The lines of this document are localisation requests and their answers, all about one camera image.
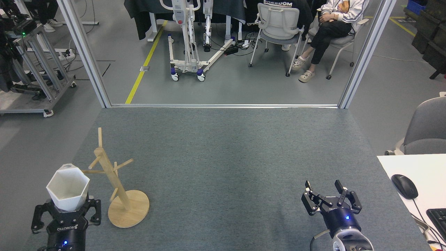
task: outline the metal threshold strip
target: metal threshold strip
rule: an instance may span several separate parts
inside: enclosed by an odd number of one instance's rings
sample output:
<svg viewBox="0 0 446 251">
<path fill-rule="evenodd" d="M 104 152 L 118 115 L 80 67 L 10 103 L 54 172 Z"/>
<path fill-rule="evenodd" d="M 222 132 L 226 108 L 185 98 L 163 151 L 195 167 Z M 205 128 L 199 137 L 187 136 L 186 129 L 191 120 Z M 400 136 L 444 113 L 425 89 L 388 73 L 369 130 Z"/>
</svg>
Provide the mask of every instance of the metal threshold strip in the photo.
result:
<svg viewBox="0 0 446 251">
<path fill-rule="evenodd" d="M 328 105 L 235 105 L 235 104 L 112 104 L 112 108 L 339 108 L 338 104 Z"/>
</svg>

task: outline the white desk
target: white desk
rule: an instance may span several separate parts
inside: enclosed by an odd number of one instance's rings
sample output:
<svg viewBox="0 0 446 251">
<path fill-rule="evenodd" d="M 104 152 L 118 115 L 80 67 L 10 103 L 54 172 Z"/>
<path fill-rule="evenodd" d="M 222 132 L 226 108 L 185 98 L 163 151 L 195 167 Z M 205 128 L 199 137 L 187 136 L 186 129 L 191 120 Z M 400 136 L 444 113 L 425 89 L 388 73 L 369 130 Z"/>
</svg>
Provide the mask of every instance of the white desk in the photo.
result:
<svg viewBox="0 0 446 251">
<path fill-rule="evenodd" d="M 418 190 L 415 202 L 426 222 L 433 226 L 426 210 L 446 208 L 446 154 L 389 155 L 378 159 L 389 178 L 402 174 L 413 181 Z M 407 209 L 419 217 L 413 201 L 400 197 Z"/>
</svg>

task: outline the yellow floor line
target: yellow floor line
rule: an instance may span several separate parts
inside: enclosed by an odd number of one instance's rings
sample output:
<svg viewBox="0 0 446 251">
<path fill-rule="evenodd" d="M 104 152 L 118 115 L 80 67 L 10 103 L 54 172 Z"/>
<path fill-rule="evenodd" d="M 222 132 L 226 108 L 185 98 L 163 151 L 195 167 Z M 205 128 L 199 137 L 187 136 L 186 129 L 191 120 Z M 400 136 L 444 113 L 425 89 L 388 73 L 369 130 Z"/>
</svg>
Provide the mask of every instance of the yellow floor line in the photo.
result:
<svg viewBox="0 0 446 251">
<path fill-rule="evenodd" d="M 158 42 L 160 41 L 161 34 L 163 33 L 163 30 L 164 30 L 164 27 L 166 26 L 166 24 L 167 24 L 167 21 L 164 21 L 163 26 L 161 27 L 161 29 L 159 30 L 159 32 L 157 34 L 157 38 L 155 39 L 155 41 L 153 41 L 152 48 L 150 49 L 150 52 L 147 55 L 147 58 L 145 59 L 143 66 L 149 65 L 150 59 L 152 58 L 152 55 L 155 52 L 155 49 L 158 45 Z M 126 104 L 130 104 L 132 102 L 133 96 L 135 96 L 136 90 L 138 89 L 138 86 L 141 82 L 142 77 L 144 76 L 144 73 L 145 73 L 145 71 L 140 71 L 138 77 L 136 78 L 135 84 L 133 85 L 133 88 L 127 97 L 127 100 L 125 101 Z"/>
<path fill-rule="evenodd" d="M 401 27 L 401 29 L 407 31 L 407 33 L 409 33 L 409 34 L 411 34 L 412 36 L 415 37 L 415 34 L 414 34 L 412 31 L 410 31 L 410 30 L 408 30 L 406 27 L 402 26 L 400 23 L 398 23 L 397 21 L 395 21 L 392 17 L 389 17 L 389 20 L 391 20 L 391 21 L 394 22 L 397 26 Z"/>
</svg>

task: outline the hand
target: hand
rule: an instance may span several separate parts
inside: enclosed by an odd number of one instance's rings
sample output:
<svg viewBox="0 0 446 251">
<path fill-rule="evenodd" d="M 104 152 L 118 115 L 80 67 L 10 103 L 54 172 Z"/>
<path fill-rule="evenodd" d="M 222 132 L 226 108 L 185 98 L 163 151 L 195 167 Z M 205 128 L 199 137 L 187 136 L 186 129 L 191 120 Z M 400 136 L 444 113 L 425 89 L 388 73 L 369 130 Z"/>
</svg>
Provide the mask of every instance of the hand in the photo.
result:
<svg viewBox="0 0 446 251">
<path fill-rule="evenodd" d="M 327 21 L 333 20 L 334 17 L 332 14 L 325 13 L 319 18 L 319 23 L 325 23 Z"/>
</svg>

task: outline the black keyboard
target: black keyboard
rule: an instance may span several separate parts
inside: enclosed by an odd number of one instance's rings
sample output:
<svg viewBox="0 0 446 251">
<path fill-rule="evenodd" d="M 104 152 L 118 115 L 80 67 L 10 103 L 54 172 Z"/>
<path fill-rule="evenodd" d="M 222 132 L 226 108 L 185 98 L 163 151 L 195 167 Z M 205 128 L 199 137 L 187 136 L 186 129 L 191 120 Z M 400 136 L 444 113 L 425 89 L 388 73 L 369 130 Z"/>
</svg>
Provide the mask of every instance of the black keyboard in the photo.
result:
<svg viewBox="0 0 446 251">
<path fill-rule="evenodd" d="M 426 214 L 443 239 L 446 239 L 446 208 L 428 209 Z"/>
</svg>

